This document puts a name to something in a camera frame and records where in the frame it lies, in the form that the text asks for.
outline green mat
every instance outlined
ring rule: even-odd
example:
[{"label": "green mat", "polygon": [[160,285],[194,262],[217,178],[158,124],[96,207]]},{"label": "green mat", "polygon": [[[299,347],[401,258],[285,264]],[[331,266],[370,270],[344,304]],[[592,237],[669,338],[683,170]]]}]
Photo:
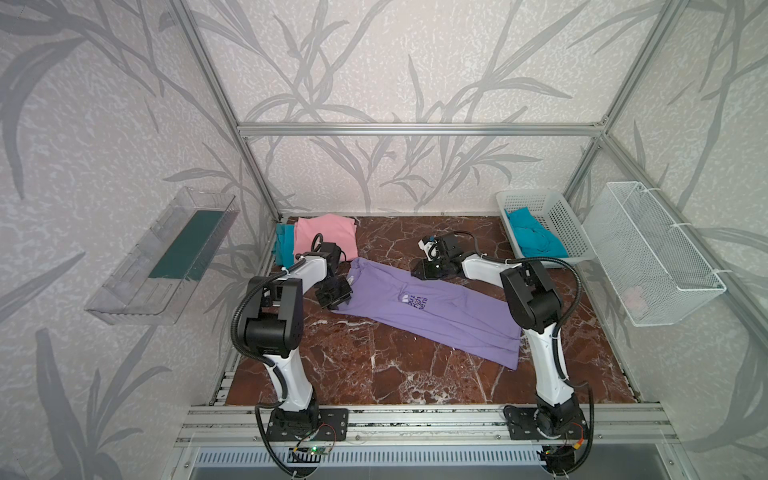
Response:
[{"label": "green mat", "polygon": [[175,278],[200,281],[204,268],[190,271],[197,255],[205,246],[224,212],[220,210],[199,210],[194,213],[176,240],[168,247],[160,261],[149,273],[150,278]]}]

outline pink object in basket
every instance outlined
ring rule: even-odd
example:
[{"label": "pink object in basket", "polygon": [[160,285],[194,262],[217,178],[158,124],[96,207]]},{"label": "pink object in basket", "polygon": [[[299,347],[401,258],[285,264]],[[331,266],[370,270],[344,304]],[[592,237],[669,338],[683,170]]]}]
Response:
[{"label": "pink object in basket", "polygon": [[312,240],[318,233],[323,234],[323,241],[334,242],[346,255],[342,261],[357,258],[355,234],[357,225],[351,218],[327,214],[316,218],[300,218],[293,228],[293,254],[312,250]]},{"label": "pink object in basket", "polygon": [[643,316],[648,311],[648,303],[643,297],[642,286],[632,286],[621,295],[624,305],[633,316]]}]

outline leaf pattern wallpaper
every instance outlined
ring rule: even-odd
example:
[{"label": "leaf pattern wallpaper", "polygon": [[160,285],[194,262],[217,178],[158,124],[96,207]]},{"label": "leaf pattern wallpaper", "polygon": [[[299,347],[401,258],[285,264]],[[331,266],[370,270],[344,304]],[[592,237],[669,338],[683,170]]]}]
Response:
[{"label": "leaf pattern wallpaper", "polygon": [[[662,3],[190,6],[241,122],[452,123],[599,121]],[[563,190],[587,142],[259,137],[251,147],[287,213],[478,214],[506,188]]]},{"label": "leaf pattern wallpaper", "polygon": [[[764,213],[768,2],[690,2],[611,135],[768,305]],[[585,216],[604,182],[598,155],[574,196]],[[662,401],[705,479],[768,470],[768,353],[722,299],[674,326],[626,319],[599,264],[583,265],[614,351],[648,401]]]},{"label": "leaf pattern wallpaper", "polygon": [[[156,478],[273,229],[166,2],[0,2],[0,478]],[[83,308],[178,189],[240,214],[173,326]]]}]

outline pink t-shirt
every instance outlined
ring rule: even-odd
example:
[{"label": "pink t-shirt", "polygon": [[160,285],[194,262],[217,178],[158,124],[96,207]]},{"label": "pink t-shirt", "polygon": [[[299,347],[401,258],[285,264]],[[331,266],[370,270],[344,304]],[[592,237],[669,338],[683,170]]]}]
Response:
[{"label": "pink t-shirt", "polygon": [[346,255],[341,260],[357,258],[357,242],[355,233],[357,225],[351,218],[327,214],[315,218],[300,218],[293,228],[293,254],[305,253],[312,250],[312,240],[318,233],[323,234],[323,241],[334,242]]}]

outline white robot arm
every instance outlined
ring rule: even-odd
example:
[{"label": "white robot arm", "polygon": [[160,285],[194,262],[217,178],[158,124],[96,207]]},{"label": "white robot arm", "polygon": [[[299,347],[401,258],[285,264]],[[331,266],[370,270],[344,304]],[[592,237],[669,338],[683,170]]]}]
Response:
[{"label": "white robot arm", "polygon": [[[571,308],[562,315],[562,299],[541,261],[498,260],[476,252],[464,253],[453,233],[425,238],[419,246],[426,252],[427,258],[415,266],[413,276],[431,280],[461,275],[504,290],[512,319],[520,325],[528,340],[536,371],[537,408],[504,408],[510,436],[514,440],[572,439],[571,434],[575,434],[572,425],[577,424],[585,435],[590,436],[584,454],[574,460],[571,452],[568,462],[564,447],[560,445],[555,455],[558,459],[553,461],[557,464],[547,463],[549,471],[555,475],[559,475],[561,470],[565,474],[573,472],[584,462],[591,449],[594,422],[591,390],[591,418],[587,427],[574,386],[568,380],[558,333],[564,319],[578,304],[578,295]],[[249,282],[248,294],[232,319],[231,338],[235,348],[266,365],[280,399],[268,406],[256,405],[257,423],[264,445],[275,463],[295,478],[302,478],[311,472],[300,475],[296,469],[284,465],[274,455],[270,441],[302,439],[311,432],[317,432],[320,420],[331,423],[334,416],[338,421],[348,415],[344,409],[320,410],[298,353],[303,335],[303,294],[316,286],[320,305],[331,310],[352,294],[346,279],[336,276],[340,252],[338,246],[323,243],[320,237],[313,252],[302,255],[294,266],[272,276],[254,277]],[[264,310],[274,307],[278,308],[277,313]],[[268,432],[264,431],[259,407],[273,409]],[[341,436],[338,440],[346,437],[342,428],[339,427]]]},{"label": "white robot arm", "polygon": [[[562,298],[547,270],[536,259],[500,260],[476,252],[465,253],[458,246],[455,233],[426,237],[419,242],[419,247],[426,253],[426,258],[414,266],[413,276],[422,280],[463,276],[504,290],[512,319],[522,328],[531,348],[538,407],[531,418],[526,418],[524,409],[507,406],[505,416],[510,422],[511,434],[515,434],[512,430],[517,426],[523,433],[535,430],[545,438],[556,439],[562,437],[572,423],[584,424],[574,386],[568,380],[559,336],[560,327],[579,299],[563,314]],[[552,261],[574,271],[563,260]]]},{"label": "white robot arm", "polygon": [[[464,276],[468,279],[481,280],[500,288],[504,288],[502,273],[505,270],[519,268],[521,265],[521,263],[497,263],[485,260],[476,253],[462,261]],[[536,370],[536,395],[547,404],[556,406],[570,400],[574,390],[560,379],[558,370],[554,365],[552,330],[554,330],[554,323],[546,326],[542,333],[533,329],[524,329],[523,334],[528,339],[528,346],[531,348],[531,357]],[[557,338],[557,344],[560,368],[567,375],[560,338]]]}]

